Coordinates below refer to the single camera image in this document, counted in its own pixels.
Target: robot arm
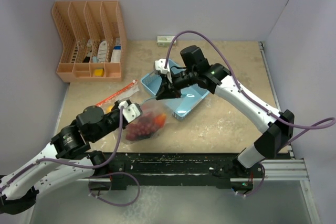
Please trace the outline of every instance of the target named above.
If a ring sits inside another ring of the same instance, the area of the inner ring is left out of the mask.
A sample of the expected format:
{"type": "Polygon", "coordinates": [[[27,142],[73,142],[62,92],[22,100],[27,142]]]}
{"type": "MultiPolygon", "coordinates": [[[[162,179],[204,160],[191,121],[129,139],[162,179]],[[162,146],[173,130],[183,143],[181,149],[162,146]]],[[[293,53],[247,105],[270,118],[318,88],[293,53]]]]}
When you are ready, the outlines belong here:
{"type": "Polygon", "coordinates": [[[230,72],[221,64],[210,65],[204,57],[201,49],[196,46],[189,46],[181,51],[181,57],[185,68],[180,72],[173,72],[173,68],[166,68],[165,59],[154,63],[154,71],[162,78],[162,83],[156,94],[156,99],[168,99],[181,97],[181,89],[197,84],[207,89],[212,94],[230,102],[241,113],[246,115],[262,133],[253,145],[244,149],[234,160],[234,165],[240,170],[251,168],[265,158],[275,158],[276,154],[287,144],[292,137],[293,128],[277,121],[269,115],[272,112],[287,122],[294,122],[294,115],[289,110],[280,112],[276,108],[262,101],[243,85],[240,88],[269,108],[265,112],[248,100],[236,87],[230,72]]]}
{"type": "Polygon", "coordinates": [[[86,153],[89,142],[96,142],[119,128],[120,108],[123,127],[141,115],[140,106],[131,101],[116,102],[111,112],[102,108],[87,107],[83,113],[64,127],[34,158],[4,177],[0,177],[0,214],[22,212],[39,197],[80,178],[108,173],[108,165],[102,152],[86,153]]]}

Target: small white box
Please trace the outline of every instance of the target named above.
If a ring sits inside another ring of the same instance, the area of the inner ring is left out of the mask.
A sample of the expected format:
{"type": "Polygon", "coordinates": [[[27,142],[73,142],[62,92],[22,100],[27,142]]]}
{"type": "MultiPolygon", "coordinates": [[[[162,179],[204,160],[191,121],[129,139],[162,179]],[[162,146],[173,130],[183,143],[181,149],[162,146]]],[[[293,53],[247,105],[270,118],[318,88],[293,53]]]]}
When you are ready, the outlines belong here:
{"type": "Polygon", "coordinates": [[[115,43],[116,43],[116,45],[115,45],[116,47],[117,47],[117,46],[121,46],[120,38],[116,38],[116,39],[115,39],[115,43]]]}
{"type": "Polygon", "coordinates": [[[157,37],[157,44],[159,47],[168,47],[174,37],[174,35],[159,35],[157,37]]]}

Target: tan table surface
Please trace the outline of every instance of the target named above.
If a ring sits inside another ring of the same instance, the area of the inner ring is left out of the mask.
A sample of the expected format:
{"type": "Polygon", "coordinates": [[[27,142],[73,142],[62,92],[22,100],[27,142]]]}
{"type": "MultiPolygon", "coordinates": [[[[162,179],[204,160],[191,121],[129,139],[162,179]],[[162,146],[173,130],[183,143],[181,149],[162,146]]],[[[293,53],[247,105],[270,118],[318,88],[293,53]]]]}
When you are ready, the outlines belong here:
{"type": "MultiPolygon", "coordinates": [[[[197,45],[210,64],[223,60],[205,41],[178,41],[171,59],[182,65],[180,50],[197,45]]],[[[264,61],[255,41],[216,41],[215,45],[227,57],[238,80],[268,104],[275,106],[264,61]]],[[[153,70],[154,60],[165,58],[167,48],[155,41],[129,41],[124,62],[124,80],[119,83],[71,83],[59,128],[71,123],[84,108],[114,94],[132,80],[140,79],[153,70]]],[[[171,152],[171,153],[239,153],[261,134],[242,113],[227,101],[209,94],[194,110],[179,122],[175,119],[165,126],[155,139],[142,140],[131,145],[121,143],[119,152],[171,152]]],[[[115,137],[111,133],[91,144],[93,150],[112,152],[115,137]]]]}

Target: plastic bag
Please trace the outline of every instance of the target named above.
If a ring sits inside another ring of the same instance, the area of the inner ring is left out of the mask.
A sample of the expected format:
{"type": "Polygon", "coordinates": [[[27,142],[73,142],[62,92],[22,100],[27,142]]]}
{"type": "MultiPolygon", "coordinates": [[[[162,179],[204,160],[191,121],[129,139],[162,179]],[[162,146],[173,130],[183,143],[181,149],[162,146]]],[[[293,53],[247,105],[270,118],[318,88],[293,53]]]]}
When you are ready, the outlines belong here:
{"type": "Polygon", "coordinates": [[[171,122],[173,111],[163,102],[148,99],[141,106],[142,115],[130,123],[122,134],[122,141],[131,144],[143,139],[154,138],[157,132],[171,122]]]}
{"type": "MultiPolygon", "coordinates": [[[[157,101],[155,98],[140,90],[138,81],[134,80],[131,84],[114,93],[110,97],[96,104],[105,113],[109,113],[116,101],[130,99],[132,103],[140,104],[142,115],[128,124],[122,131],[121,141],[132,144],[143,139],[153,139],[157,132],[164,130],[168,123],[178,121],[172,117],[174,109],[182,102],[181,99],[169,99],[157,101]]],[[[118,137],[118,130],[114,131],[114,137],[118,137]]]]}

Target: grapes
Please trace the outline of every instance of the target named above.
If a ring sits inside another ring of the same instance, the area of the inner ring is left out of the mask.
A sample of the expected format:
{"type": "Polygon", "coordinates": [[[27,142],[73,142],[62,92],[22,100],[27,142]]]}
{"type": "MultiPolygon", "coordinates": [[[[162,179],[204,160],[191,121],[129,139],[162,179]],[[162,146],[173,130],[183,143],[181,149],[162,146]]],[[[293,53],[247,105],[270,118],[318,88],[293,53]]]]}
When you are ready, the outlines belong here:
{"type": "Polygon", "coordinates": [[[160,126],[155,123],[158,117],[153,112],[144,113],[137,122],[127,126],[126,140],[136,141],[150,138],[160,126]]]}

